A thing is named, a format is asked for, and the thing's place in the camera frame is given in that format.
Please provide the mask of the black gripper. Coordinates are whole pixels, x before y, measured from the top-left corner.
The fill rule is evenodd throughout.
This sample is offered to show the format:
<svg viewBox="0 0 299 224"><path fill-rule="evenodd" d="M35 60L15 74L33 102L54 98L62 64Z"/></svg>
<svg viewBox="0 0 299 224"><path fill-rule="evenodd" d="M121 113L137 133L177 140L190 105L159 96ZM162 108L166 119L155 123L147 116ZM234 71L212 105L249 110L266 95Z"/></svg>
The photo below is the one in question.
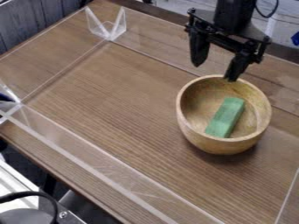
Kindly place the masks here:
<svg viewBox="0 0 299 224"><path fill-rule="evenodd" d="M186 32L190 36L192 63L200 67L209 58L212 44L236 53L225 78L234 82L252 63L264 58L272 38L253 25L258 0L217 0L213 12L190 8Z"/></svg>

